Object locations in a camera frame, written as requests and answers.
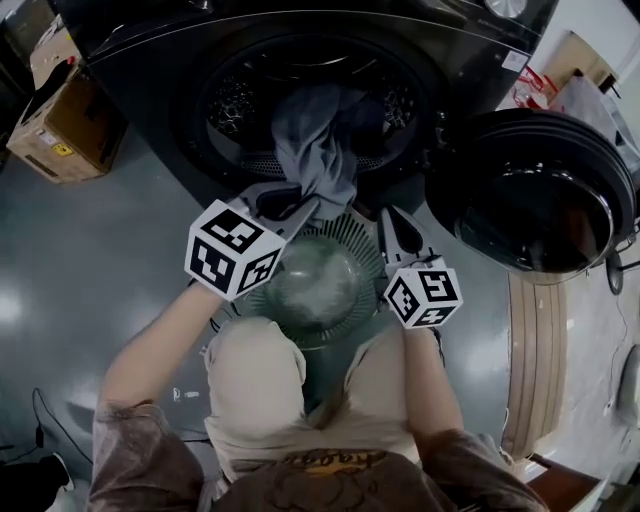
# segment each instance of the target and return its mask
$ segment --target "beige shorts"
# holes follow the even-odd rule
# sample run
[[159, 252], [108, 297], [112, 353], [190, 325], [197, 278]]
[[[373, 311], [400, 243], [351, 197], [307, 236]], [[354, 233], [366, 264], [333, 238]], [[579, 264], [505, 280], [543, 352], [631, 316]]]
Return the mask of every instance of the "beige shorts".
[[406, 429], [400, 325], [360, 347], [340, 400], [314, 413], [314, 420], [304, 413], [302, 352], [274, 322], [257, 317], [226, 324], [205, 364], [212, 410], [205, 426], [231, 482], [292, 451], [314, 448], [381, 449], [418, 461]]

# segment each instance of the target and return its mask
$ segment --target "open door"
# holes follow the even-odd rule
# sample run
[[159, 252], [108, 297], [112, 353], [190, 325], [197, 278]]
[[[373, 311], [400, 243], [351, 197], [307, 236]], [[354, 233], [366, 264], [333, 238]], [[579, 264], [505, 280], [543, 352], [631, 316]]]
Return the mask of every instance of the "open door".
[[456, 238], [524, 279], [569, 279], [631, 233], [631, 176], [615, 147], [588, 125], [514, 109], [443, 135], [427, 174], [430, 209]]

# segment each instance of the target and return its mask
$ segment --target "brown shirt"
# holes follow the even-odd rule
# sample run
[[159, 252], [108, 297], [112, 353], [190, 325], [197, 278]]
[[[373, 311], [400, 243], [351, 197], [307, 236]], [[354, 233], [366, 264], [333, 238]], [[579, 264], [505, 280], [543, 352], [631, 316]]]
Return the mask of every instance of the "brown shirt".
[[213, 502], [197, 460], [153, 405], [98, 412], [93, 473], [89, 512], [545, 510], [495, 448], [466, 432], [448, 436], [424, 471], [376, 450], [292, 453]]

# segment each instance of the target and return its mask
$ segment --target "black and white cube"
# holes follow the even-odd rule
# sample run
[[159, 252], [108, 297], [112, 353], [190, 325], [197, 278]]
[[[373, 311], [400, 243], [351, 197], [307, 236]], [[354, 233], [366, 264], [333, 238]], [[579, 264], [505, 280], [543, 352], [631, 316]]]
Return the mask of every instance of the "black and white cube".
[[216, 200], [191, 224], [184, 269], [234, 300], [269, 280], [285, 245], [282, 237]]
[[401, 268], [384, 296], [406, 329], [438, 327], [463, 304], [452, 268]]

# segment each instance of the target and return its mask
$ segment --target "graphic print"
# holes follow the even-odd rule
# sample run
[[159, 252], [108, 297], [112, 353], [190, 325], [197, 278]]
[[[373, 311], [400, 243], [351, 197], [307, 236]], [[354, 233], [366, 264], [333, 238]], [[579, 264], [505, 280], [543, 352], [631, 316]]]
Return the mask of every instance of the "graphic print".
[[418, 319], [418, 321], [413, 325], [415, 325], [416, 327], [440, 325], [449, 317], [451, 313], [453, 313], [454, 309], [456, 309], [455, 306], [427, 309]]
[[416, 299], [411, 293], [409, 287], [405, 282], [398, 278], [398, 280], [391, 288], [388, 294], [389, 302], [393, 308], [398, 312], [403, 322], [406, 322], [420, 307], [418, 299]]
[[223, 293], [229, 290], [235, 262], [198, 237], [193, 240], [189, 268]]
[[244, 220], [233, 210], [225, 210], [202, 226], [202, 231], [220, 240], [239, 254], [260, 238], [263, 230]]
[[423, 270], [419, 272], [419, 275], [429, 302], [455, 302], [458, 300], [458, 295], [447, 272]]
[[251, 263], [247, 263], [247, 266], [244, 269], [244, 275], [240, 281], [240, 286], [238, 287], [238, 293], [242, 293], [247, 288], [250, 288], [254, 284], [261, 283], [269, 277], [269, 273], [278, 258], [278, 252], [280, 252], [280, 249], [266, 254], [265, 256], [260, 256], [257, 260], [254, 260]]

